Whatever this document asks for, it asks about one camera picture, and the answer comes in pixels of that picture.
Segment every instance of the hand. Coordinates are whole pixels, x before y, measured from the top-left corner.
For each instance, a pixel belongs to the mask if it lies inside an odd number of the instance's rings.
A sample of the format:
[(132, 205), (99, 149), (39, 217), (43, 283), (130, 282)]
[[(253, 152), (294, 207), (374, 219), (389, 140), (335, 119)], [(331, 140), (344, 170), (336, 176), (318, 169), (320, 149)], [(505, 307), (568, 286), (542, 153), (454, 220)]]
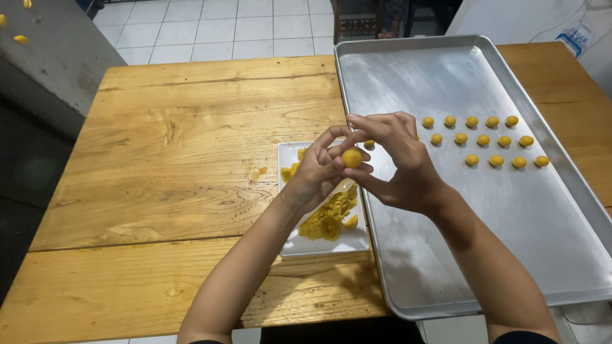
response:
[[(353, 132), (346, 125), (333, 125), (308, 147), (304, 159), (296, 173), (281, 190), (279, 196), (284, 202), (298, 207), (298, 212), (306, 214), (314, 210), (329, 196), (331, 191), (342, 181), (341, 172), (345, 165), (342, 153), (347, 149), (359, 149), (353, 145), (338, 145), (328, 148), (340, 136), (349, 136)], [(359, 149), (364, 161), (370, 161), (370, 155)], [(362, 163), (357, 171), (372, 173), (374, 169)]]
[(383, 204), (429, 215), (436, 212), (452, 190), (431, 162), (425, 145), (416, 140), (414, 116), (405, 112), (359, 116), (346, 115), (354, 129), (340, 145), (347, 149), (357, 142), (376, 141), (393, 159), (397, 171), (390, 181), (382, 181), (367, 171), (347, 168), (344, 178), (351, 178)]

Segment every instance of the yellow dough ball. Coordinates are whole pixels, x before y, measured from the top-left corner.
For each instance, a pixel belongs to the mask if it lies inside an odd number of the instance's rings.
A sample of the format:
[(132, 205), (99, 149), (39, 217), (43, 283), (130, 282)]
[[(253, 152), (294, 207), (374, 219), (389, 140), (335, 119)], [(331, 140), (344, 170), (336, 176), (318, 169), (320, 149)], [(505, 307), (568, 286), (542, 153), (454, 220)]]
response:
[(539, 167), (544, 167), (548, 165), (549, 163), (550, 163), (550, 159), (548, 157), (545, 157), (544, 155), (540, 155), (539, 157), (535, 158), (535, 164), (538, 165)]
[(465, 133), (458, 133), (455, 135), (455, 142), (458, 144), (463, 144), (468, 142), (468, 136)]
[(499, 143), (500, 146), (506, 147), (507, 145), (512, 143), (512, 139), (507, 137), (507, 136), (502, 136), (502, 137), (499, 138), (498, 143)]
[(512, 159), (512, 164), (516, 168), (523, 168), (527, 166), (527, 159), (525, 159), (524, 157), (515, 157), (514, 159)]
[(431, 117), (423, 118), (423, 125), (428, 127), (428, 128), (433, 126), (433, 118), (431, 118)]
[(431, 143), (439, 144), (441, 142), (442, 142), (442, 135), (440, 135), (440, 134), (433, 134), (431, 136)]
[(491, 116), (489, 118), (487, 118), (487, 126), (493, 128), (494, 126), (499, 124), (499, 118), (495, 117), (495, 116)]
[(476, 141), (478, 142), (479, 145), (484, 146), (486, 144), (489, 144), (489, 142), (491, 142), (491, 139), (488, 136), (483, 134), (481, 136), (478, 136)]
[(518, 139), (518, 142), (521, 144), (521, 146), (529, 147), (534, 144), (534, 138), (531, 136), (523, 136)]
[(465, 125), (468, 127), (475, 127), (478, 124), (478, 119), (474, 116), (470, 116), (468, 117), (468, 119), (465, 120)]
[(357, 149), (348, 149), (342, 153), (342, 161), (344, 161), (346, 167), (355, 168), (364, 162), (364, 157)]
[(444, 124), (448, 125), (449, 127), (452, 127), (455, 125), (455, 123), (457, 123), (457, 120), (453, 116), (446, 116), (444, 118)]
[(504, 158), (499, 155), (491, 155), (489, 163), (493, 166), (501, 166), (504, 163)]
[(518, 117), (516, 116), (508, 116), (508, 118), (506, 118), (506, 125), (509, 127), (513, 127), (515, 125), (518, 124)]
[(468, 165), (476, 165), (479, 161), (480, 159), (478, 159), (478, 155), (476, 154), (470, 154), (465, 158), (465, 162), (468, 163)]

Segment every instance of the baking tray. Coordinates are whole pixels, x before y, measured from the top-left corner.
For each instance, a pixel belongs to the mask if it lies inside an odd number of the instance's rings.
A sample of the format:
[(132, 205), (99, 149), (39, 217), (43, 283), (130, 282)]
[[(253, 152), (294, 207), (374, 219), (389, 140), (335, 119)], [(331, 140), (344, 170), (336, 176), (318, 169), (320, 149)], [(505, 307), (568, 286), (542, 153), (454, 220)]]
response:
[[(413, 114), (440, 176), (525, 265), (548, 305), (612, 299), (610, 217), (488, 38), (343, 42), (335, 56), (347, 113)], [(443, 125), (448, 115), (457, 118), (454, 129)], [(520, 119), (512, 128), (504, 125), (510, 115)], [(432, 130), (420, 124), (426, 116), (436, 121)], [(468, 116), (479, 118), (474, 130), (465, 126)], [(484, 124), (489, 116), (501, 120), (494, 130)], [(453, 141), (458, 132), (468, 134), (464, 147)], [(444, 137), (441, 147), (429, 142), (434, 133)], [(491, 138), (486, 148), (476, 144), (481, 133)], [(501, 135), (513, 143), (500, 147)], [(522, 135), (533, 136), (535, 143), (521, 148)], [(374, 175), (389, 180), (395, 167), (388, 154), (381, 147), (370, 154)], [(468, 154), (477, 154), (480, 163), (465, 164)], [(503, 156), (505, 164), (489, 165), (493, 154)], [(548, 156), (551, 164), (535, 166), (538, 155)], [(525, 157), (527, 167), (515, 169), (516, 156)], [(389, 308), (409, 320), (480, 312), (434, 224), (387, 207), (368, 192), (364, 196)]]

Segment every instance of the gray wall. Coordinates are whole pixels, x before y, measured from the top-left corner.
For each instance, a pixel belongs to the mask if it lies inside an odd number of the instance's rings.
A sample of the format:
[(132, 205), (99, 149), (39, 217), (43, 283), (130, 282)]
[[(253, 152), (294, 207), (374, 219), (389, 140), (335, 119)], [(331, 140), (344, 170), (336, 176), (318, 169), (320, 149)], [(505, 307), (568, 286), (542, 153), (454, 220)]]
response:
[(0, 29), (0, 92), (76, 138), (107, 68), (125, 61), (74, 0), (33, 1), (29, 10), (2, 0), (0, 13), (8, 22)]

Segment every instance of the foot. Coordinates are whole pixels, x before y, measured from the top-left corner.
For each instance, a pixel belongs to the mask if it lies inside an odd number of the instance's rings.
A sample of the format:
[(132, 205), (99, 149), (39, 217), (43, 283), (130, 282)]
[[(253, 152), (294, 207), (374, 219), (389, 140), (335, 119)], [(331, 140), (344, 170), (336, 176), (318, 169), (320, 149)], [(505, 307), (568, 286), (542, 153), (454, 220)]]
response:
[(391, 39), (391, 38), (397, 38), (398, 34), (397, 31), (387, 31), (383, 34), (378, 34), (378, 39)]

